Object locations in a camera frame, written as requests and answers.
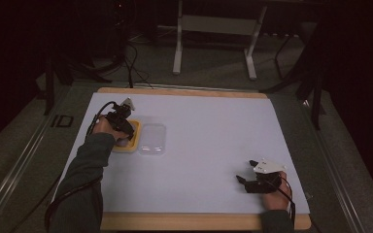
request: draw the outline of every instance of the person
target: person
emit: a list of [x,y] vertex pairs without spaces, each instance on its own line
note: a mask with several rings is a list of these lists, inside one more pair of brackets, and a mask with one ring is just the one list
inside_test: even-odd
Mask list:
[[[101,178],[117,139],[125,138],[103,116],[93,127],[59,184],[54,200],[64,193]],[[49,232],[100,232],[103,213],[101,184],[65,198],[50,216]]]
[[[64,193],[85,183],[102,177],[103,168],[108,166],[109,155],[117,139],[127,137],[123,132],[112,128],[103,116],[78,148],[77,156],[71,162],[64,179],[59,184],[55,200]],[[280,189],[289,194],[285,183]],[[293,232],[293,225],[287,213],[288,199],[281,193],[263,194],[267,210],[261,215],[264,232]],[[51,213],[49,232],[100,232],[103,214],[103,199],[100,183],[95,183],[65,198]]]

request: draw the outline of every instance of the wooden table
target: wooden table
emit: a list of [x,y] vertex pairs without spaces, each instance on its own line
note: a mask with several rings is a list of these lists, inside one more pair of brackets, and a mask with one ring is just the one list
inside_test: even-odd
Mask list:
[[[76,155],[76,151],[85,140],[85,132],[87,129],[88,122],[91,122],[93,118],[92,112],[94,112],[100,103],[98,100],[102,100],[101,102],[108,99],[121,99],[130,96],[134,101],[135,108],[137,108],[137,104],[141,107],[136,109],[138,117],[142,114],[150,114],[153,113],[151,110],[146,110],[147,108],[151,108],[150,104],[151,101],[155,101],[156,99],[162,100],[166,98],[165,96],[174,96],[174,98],[170,98],[168,105],[171,105],[171,101],[174,102],[176,99],[176,103],[178,104],[179,100],[186,100],[190,101],[193,99],[193,106],[188,107],[188,111],[193,109],[196,106],[196,101],[206,102],[208,105],[209,103],[213,103],[214,99],[219,103],[221,102],[220,108],[225,111],[227,108],[228,112],[231,112],[230,105],[231,103],[242,103],[245,102],[245,106],[247,107],[250,103],[260,104],[261,106],[267,105],[269,108],[270,114],[261,114],[262,116],[267,116],[268,118],[276,117],[275,111],[273,111],[271,103],[269,102],[266,95],[261,93],[249,93],[249,92],[224,92],[224,91],[201,91],[201,90],[173,90],[173,89],[121,89],[121,88],[109,88],[104,87],[100,88],[97,93],[94,94],[92,97],[91,103],[89,103],[83,124],[81,126],[80,132],[78,133],[77,140],[75,142],[74,147],[72,148],[70,157],[68,158],[67,165],[65,166],[64,173],[69,166],[69,163],[73,160]],[[250,99],[261,99],[266,101],[253,101]],[[208,119],[208,115],[212,112],[211,110],[206,110],[206,112],[202,112],[203,115],[207,115],[204,117],[196,117],[202,118],[203,120]],[[243,120],[246,120],[248,117],[248,113],[244,114],[246,110],[238,111],[238,113],[234,114],[235,117],[244,116]],[[102,230],[256,230],[261,228],[261,222],[258,214],[254,214],[254,208],[258,209],[259,212],[262,212],[261,208],[261,199],[254,196],[254,194],[245,193],[244,187],[239,184],[235,179],[235,173],[240,173],[241,170],[249,170],[248,174],[244,176],[249,176],[253,174],[252,168],[246,168],[245,164],[249,161],[248,157],[253,157],[253,154],[245,153],[242,155],[242,152],[236,151],[236,147],[231,148],[231,145],[219,146],[222,151],[224,150],[232,150],[224,156],[221,153],[216,153],[218,159],[215,160],[217,165],[213,166],[213,157],[209,157],[209,153],[212,153],[213,150],[219,151],[220,149],[216,149],[214,147],[209,147],[210,149],[202,149],[199,148],[202,153],[199,153],[198,156],[195,152],[191,152],[186,146],[184,146],[185,142],[181,140],[179,143],[174,139],[175,135],[178,135],[180,132],[178,128],[174,129],[172,123],[174,123],[174,115],[179,115],[180,113],[177,110],[174,111],[172,115],[168,115],[170,117],[165,118],[165,122],[168,126],[167,131],[171,131],[171,137],[167,136],[167,151],[163,154],[163,157],[160,158],[146,158],[142,157],[142,154],[130,153],[130,154],[111,154],[109,166],[104,171],[104,179],[102,181],[102,192],[104,196],[104,215],[102,219],[101,229]],[[249,121],[254,121],[254,116],[249,117]],[[291,162],[291,158],[288,153],[287,145],[285,144],[284,137],[281,132],[281,128],[278,124],[278,121],[274,121],[275,123],[265,126],[264,122],[256,123],[258,125],[259,130],[263,130],[264,133],[254,133],[253,128],[250,130],[247,129],[246,133],[249,134],[250,138],[255,137],[254,134],[261,135],[262,138],[269,137],[270,134],[275,135],[275,133],[270,133],[271,131],[275,131],[274,129],[279,129],[281,136],[279,138],[280,146],[277,145],[270,145],[270,146],[262,146],[262,148],[270,148],[273,147],[274,151],[280,153],[280,150],[275,150],[275,148],[285,148],[285,157],[283,157],[282,161],[286,162],[286,165],[289,165],[289,168],[286,170],[288,173],[288,180],[291,183],[292,189],[294,191],[294,202],[301,204],[299,209],[303,209],[303,213],[309,213],[308,204],[305,200],[304,193],[302,191],[302,187],[300,186],[299,179],[297,178],[295,168]],[[217,130],[224,130],[225,128],[230,129],[231,126],[225,125],[224,122],[222,123],[224,128],[217,129]],[[190,132],[182,131],[184,134],[190,134]],[[183,153],[174,153],[174,149],[179,150],[181,147]],[[248,147],[252,150],[264,150],[261,149],[260,146],[255,146],[253,143],[249,144]],[[166,162],[170,158],[171,162],[174,159],[177,160],[177,167],[175,170],[171,170],[172,173],[167,171],[168,163]],[[206,161],[202,162],[194,162],[193,159],[200,159],[204,158]],[[186,166],[181,166],[181,169],[178,170],[180,164],[186,164]],[[155,170],[148,171],[144,175],[138,175],[139,171],[145,171],[145,169],[149,169],[149,167],[154,167]],[[213,180],[220,180],[220,185],[215,184],[216,189],[215,192],[212,187],[207,186],[200,181],[196,184],[195,180],[192,182],[192,186],[188,186],[188,183],[185,181],[180,181],[179,174],[177,171],[182,171],[181,179],[185,177],[185,174],[196,175],[198,174],[199,178],[202,178],[201,171],[205,172],[204,176],[209,173],[209,178],[207,177],[206,181],[213,181]],[[145,188],[142,187],[142,190],[139,190],[139,183],[134,183],[133,181],[128,181],[128,178],[133,179],[138,177],[136,181],[143,181],[144,179],[148,179],[148,176],[152,176],[153,179],[151,180],[154,182],[153,187]],[[176,193],[185,193],[185,187],[189,192],[181,197],[175,195],[173,200],[171,199],[174,195],[172,192],[166,193],[168,190],[167,187],[170,187],[171,191],[175,191]],[[206,205],[210,203],[209,207],[203,207],[202,205]],[[295,217],[295,229],[308,229],[311,226],[311,220],[308,214],[297,214]]]
[[[261,93],[195,91],[170,89],[101,88],[100,93],[267,98]],[[296,215],[295,229],[311,227],[309,215]],[[104,213],[103,230],[255,230],[261,228],[259,215],[247,214],[157,214]]]

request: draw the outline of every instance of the floor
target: floor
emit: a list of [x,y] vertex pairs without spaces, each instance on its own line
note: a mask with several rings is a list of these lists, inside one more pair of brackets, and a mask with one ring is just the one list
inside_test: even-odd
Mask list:
[[[282,39],[262,36],[258,40],[254,53],[258,79],[250,81],[243,54],[245,38],[199,33],[186,34],[185,38],[182,72],[174,76],[174,31],[162,30],[154,44],[134,34],[130,40],[133,47],[128,47],[126,54],[129,64],[134,64],[131,74],[135,87],[257,92],[281,81],[273,57]],[[284,73],[296,62],[302,48],[297,38],[289,41],[279,58]],[[113,82],[96,83],[74,72],[71,86],[55,86],[56,104],[48,116],[43,116],[45,101],[34,99],[0,134],[0,190],[9,190],[0,191],[0,232],[12,232],[50,190],[43,204],[18,230],[45,232],[43,216],[53,193],[50,187],[63,170],[90,94],[100,86],[128,86],[125,66],[102,76]],[[373,232],[373,183],[354,142],[326,92],[320,115],[322,129],[316,131],[309,121],[310,108],[294,96],[297,85],[269,97],[276,107],[315,223],[304,232]],[[71,127],[57,127],[56,117],[60,116],[72,116],[74,123]],[[21,160],[22,169],[11,172]]]

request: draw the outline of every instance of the equipment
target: equipment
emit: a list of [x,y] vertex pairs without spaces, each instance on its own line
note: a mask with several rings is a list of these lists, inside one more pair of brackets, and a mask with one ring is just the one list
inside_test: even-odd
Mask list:
[[120,105],[118,105],[116,102],[111,101],[105,104],[101,110],[99,110],[98,114],[95,115],[95,117],[92,120],[92,123],[90,124],[89,128],[86,131],[86,136],[92,133],[93,127],[96,124],[96,121],[101,117],[102,111],[110,104],[113,104],[114,107],[112,107],[114,112],[108,112],[105,115],[105,118],[109,121],[111,126],[114,130],[122,131],[125,134],[128,135],[127,139],[131,140],[134,136],[134,129],[132,125],[129,123],[127,118],[131,115],[131,110],[134,111],[135,108],[132,104],[132,100],[130,98],[127,98],[124,100]]
[[247,182],[244,178],[236,176],[248,193],[270,193],[278,189],[282,182],[278,172],[286,170],[285,166],[265,159],[260,163],[251,160],[250,164],[254,167],[256,181]]

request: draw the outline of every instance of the black wall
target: black wall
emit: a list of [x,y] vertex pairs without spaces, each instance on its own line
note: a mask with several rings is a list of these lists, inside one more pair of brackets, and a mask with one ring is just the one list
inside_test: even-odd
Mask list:
[[0,1],[0,131],[38,93],[40,1]]
[[373,178],[373,1],[333,1],[330,18],[319,35],[337,51],[326,88]]

